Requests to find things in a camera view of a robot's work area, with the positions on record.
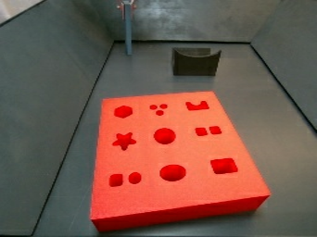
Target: red foam block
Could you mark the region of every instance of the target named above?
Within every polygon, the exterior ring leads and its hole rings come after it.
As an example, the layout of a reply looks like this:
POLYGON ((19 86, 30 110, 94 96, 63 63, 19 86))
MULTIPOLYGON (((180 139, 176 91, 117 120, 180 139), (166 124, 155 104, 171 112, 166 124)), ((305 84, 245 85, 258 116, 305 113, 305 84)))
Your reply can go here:
POLYGON ((269 196, 214 93, 103 101, 91 210, 99 231, 250 211, 269 196))

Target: small circular hole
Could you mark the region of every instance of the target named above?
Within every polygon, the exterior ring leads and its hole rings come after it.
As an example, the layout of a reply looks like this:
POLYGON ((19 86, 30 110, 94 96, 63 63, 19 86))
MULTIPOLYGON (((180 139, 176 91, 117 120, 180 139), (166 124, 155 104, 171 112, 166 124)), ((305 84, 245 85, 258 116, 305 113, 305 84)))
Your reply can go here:
POLYGON ((162 115, 163 115, 163 111, 162 111, 162 110, 158 110, 158 111, 157 111, 157 115, 162 116, 162 115))
POLYGON ((129 175, 129 181, 133 183, 133 184, 137 184, 142 181, 142 174, 138 173, 138 172, 134 172, 129 175))
POLYGON ((162 109, 166 109, 166 108, 167 108, 167 105, 166 105, 166 104, 162 104, 159 107, 161 107, 162 109))
POLYGON ((180 165, 169 165, 161 169, 159 176, 166 181, 180 181, 186 176, 186 169, 180 165))
POLYGON ((176 140, 176 132, 170 129, 162 128, 155 131, 155 141, 161 144, 170 144, 176 140))
POLYGON ((150 109, 153 109, 153 110, 157 109, 157 108, 158 108, 158 106, 155 106, 155 105, 150 106, 150 109))

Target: square hole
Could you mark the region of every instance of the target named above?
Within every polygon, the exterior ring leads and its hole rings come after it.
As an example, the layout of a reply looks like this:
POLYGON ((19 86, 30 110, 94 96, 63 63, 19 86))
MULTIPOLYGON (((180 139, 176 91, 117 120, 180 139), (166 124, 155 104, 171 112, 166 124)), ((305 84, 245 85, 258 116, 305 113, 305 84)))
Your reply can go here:
POLYGON ((209 127, 209 130, 210 130, 212 134, 214 134, 214 135, 216 134, 222 134, 222 130, 218 126, 209 127))
POLYGON ((122 186, 125 183, 125 176, 122 174, 113 174, 109 178, 110 187, 122 186))
POLYGON ((238 171, 233 158, 213 159, 210 160, 210 164, 216 174, 226 174, 238 171))
POLYGON ((196 131, 197 136, 206 136, 208 135, 206 128, 196 128, 194 131, 196 131))

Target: gray wall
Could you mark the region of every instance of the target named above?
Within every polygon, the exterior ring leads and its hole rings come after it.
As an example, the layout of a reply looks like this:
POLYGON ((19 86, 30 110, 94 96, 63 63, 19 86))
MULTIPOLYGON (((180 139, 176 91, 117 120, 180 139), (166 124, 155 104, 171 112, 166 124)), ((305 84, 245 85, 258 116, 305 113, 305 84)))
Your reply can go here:
POLYGON ((0 24, 43 0, 0 0, 0 24))
POLYGON ((93 0, 51 0, 0 28, 0 235, 30 235, 113 40, 93 0))
POLYGON ((317 129, 317 1, 284 1, 252 45, 317 129))
MULTIPOLYGON (((134 40, 250 42, 281 0, 137 0, 134 40)), ((95 1, 117 40, 125 25, 117 1, 95 1)))

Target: gray floor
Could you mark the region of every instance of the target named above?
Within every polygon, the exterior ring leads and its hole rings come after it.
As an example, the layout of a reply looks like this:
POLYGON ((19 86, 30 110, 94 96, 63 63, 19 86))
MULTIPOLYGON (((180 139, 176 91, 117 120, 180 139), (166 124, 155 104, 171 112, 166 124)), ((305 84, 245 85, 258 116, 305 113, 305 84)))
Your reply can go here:
POLYGON ((317 235, 317 137, 249 44, 115 44, 75 133, 36 236, 102 236, 90 222, 101 101, 213 90, 273 196, 256 213, 115 231, 111 235, 317 235), (174 77, 173 47, 222 49, 216 77, 174 77))

